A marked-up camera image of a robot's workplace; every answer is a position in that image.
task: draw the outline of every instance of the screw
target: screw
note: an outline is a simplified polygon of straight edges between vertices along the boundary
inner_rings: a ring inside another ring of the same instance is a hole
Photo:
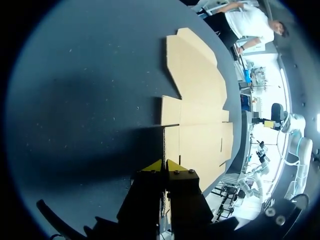
[[[265,215],[267,217],[273,217],[276,215],[276,210],[273,207],[269,207],[267,210],[265,210]]]
[[[286,218],[282,215],[279,215],[276,219],[275,219],[275,223],[279,226],[282,226],[283,224],[285,224],[286,222]]]

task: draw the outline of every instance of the cable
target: cable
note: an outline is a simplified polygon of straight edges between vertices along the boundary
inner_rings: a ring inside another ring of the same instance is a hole
[[[292,202],[292,201],[294,201],[294,200],[296,200],[296,199],[298,199],[298,198],[300,198],[300,197],[305,197],[305,200],[306,200],[306,206],[305,206],[305,208],[307,208],[307,207],[309,206],[310,198],[309,198],[309,196],[308,196],[307,194],[305,194],[305,193],[301,193],[301,194],[298,194],[298,195],[294,196],[293,198],[290,199],[290,202]]]
[[[63,237],[63,236],[60,235],[60,234],[53,234],[53,235],[49,238],[49,240],[53,240],[53,239],[55,239],[56,237]]]

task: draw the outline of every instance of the man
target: man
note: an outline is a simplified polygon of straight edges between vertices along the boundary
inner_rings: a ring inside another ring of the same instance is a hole
[[[236,8],[242,8],[243,11],[228,12]],[[289,35],[282,22],[269,20],[259,8],[240,2],[232,2],[221,7],[216,14],[206,17],[204,21],[218,32],[219,38],[228,49],[243,36],[255,37],[243,46],[237,47],[239,54],[259,43],[272,42],[275,38],[274,32],[283,37]]]

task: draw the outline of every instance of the cardboard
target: cardboard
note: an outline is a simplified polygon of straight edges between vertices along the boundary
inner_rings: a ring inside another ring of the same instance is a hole
[[[170,126],[164,128],[164,159],[168,159],[179,164],[180,155],[180,128],[179,126]]]
[[[227,99],[225,81],[217,67],[181,37],[167,36],[167,67],[182,100],[221,106]]]
[[[220,107],[162,96],[162,126],[212,124],[228,121],[229,111],[221,110]]]
[[[189,28],[180,28],[177,35],[190,45],[194,46],[204,57],[211,61],[213,65],[218,65],[216,55],[211,48],[208,47],[208,45]]]
[[[162,97],[164,158],[194,169],[204,191],[225,172],[232,153],[233,124],[223,110],[226,84],[215,54],[190,29],[166,40],[167,67],[182,99]]]

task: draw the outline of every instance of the table surface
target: table surface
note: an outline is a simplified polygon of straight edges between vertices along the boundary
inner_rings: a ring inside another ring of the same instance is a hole
[[[6,150],[17,191],[45,232],[56,233],[36,201],[84,233],[94,216],[116,221],[131,174],[162,158],[161,97],[178,97],[165,37],[184,27],[216,54],[234,159],[241,105],[233,61],[178,0],[65,0],[30,35],[9,82]]]

